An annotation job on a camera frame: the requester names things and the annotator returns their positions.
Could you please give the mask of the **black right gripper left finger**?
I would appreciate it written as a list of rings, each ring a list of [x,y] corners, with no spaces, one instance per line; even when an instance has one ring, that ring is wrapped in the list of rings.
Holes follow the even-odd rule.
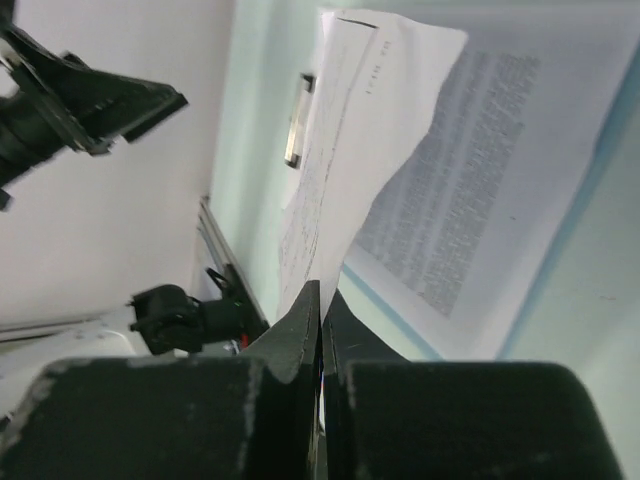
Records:
[[[5,479],[309,479],[320,287],[235,357],[69,358],[31,382],[1,437]]]

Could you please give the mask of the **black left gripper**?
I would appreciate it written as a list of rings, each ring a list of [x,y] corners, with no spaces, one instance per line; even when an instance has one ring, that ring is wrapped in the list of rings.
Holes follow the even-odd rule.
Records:
[[[1,209],[6,187],[69,147],[92,156],[122,137],[131,143],[188,105],[168,84],[95,70],[78,56],[56,55],[25,31],[5,35],[15,1],[1,2],[1,71],[15,83],[1,95]]]

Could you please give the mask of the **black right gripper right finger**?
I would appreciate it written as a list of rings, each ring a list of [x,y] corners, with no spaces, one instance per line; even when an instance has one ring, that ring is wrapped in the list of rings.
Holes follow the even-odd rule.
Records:
[[[411,361],[336,295],[322,327],[332,479],[619,479],[594,402],[563,365]]]

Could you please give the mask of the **text paper sheet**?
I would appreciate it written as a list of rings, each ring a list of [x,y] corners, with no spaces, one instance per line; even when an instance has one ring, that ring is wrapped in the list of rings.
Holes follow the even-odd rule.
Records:
[[[420,5],[404,15],[468,41],[345,269],[438,356],[492,359],[592,164],[639,47],[639,6]]]

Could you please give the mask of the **metal folder clip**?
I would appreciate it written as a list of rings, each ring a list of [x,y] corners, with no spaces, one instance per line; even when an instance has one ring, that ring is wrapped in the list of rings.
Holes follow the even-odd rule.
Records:
[[[315,81],[316,77],[311,73],[300,74],[284,152],[285,164],[292,169],[298,169],[301,162]]]

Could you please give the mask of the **blue clipboard folder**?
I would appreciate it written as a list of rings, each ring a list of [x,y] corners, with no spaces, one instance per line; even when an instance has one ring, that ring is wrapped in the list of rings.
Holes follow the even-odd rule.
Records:
[[[440,5],[573,5],[611,2],[626,1],[578,3],[531,1],[493,4],[469,2]],[[381,12],[407,17],[404,15],[405,9],[420,5],[436,4],[389,3],[383,7]],[[329,23],[323,17],[329,12],[338,10],[348,9],[321,11],[315,24],[317,34],[313,42],[311,56],[312,66],[316,72],[316,81],[320,71],[322,45],[328,36],[329,29]],[[597,228],[606,222],[603,214],[604,208],[613,205],[617,200],[614,186],[619,181],[619,170],[624,162],[624,151],[633,143],[632,134],[636,130],[638,120],[638,87],[639,47],[603,126],[592,164],[572,206],[550,244],[541,268],[505,343],[497,356],[492,359],[532,358],[551,359],[557,362],[578,362],[598,343],[597,337],[588,332],[588,326],[611,308],[615,300],[620,300],[624,306],[630,305],[630,291],[639,283],[639,276],[634,271],[635,258],[631,247],[638,234],[633,230],[617,232],[612,240],[622,246],[622,251],[618,254],[611,254],[605,250],[606,239],[597,233]],[[303,156],[298,180],[288,184],[288,196],[284,203],[283,217],[297,190],[302,160]],[[393,318],[387,306],[375,302],[370,297],[367,286],[346,271],[346,259],[352,244],[342,265],[335,291],[340,291],[361,320],[376,330],[397,350],[413,358],[442,358],[406,324]]]

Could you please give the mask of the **table form paper sheet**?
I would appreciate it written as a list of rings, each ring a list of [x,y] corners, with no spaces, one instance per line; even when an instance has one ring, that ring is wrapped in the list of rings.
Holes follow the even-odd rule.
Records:
[[[371,205],[427,135],[466,32],[399,14],[324,15],[328,36],[308,121],[302,170],[283,217],[277,314],[304,284],[320,284],[326,313]]]

